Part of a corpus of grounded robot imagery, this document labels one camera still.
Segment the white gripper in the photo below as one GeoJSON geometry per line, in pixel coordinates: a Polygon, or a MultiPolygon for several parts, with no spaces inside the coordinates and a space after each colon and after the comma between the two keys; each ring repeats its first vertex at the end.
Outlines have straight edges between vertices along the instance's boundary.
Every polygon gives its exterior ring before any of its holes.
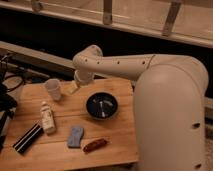
{"type": "Polygon", "coordinates": [[[70,86],[68,87],[68,93],[73,94],[75,93],[79,87],[88,85],[93,82],[94,74],[91,72],[86,72],[82,70],[76,70],[74,73],[74,80],[70,86]]]}

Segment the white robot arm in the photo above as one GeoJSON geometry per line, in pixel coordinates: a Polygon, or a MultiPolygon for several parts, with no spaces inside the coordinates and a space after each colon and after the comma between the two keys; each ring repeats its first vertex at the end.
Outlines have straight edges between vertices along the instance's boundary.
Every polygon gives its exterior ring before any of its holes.
{"type": "Polygon", "coordinates": [[[208,73],[196,58],[146,54],[105,57],[91,45],[73,57],[75,80],[95,74],[135,83],[133,106],[139,171],[205,171],[208,73]]]}

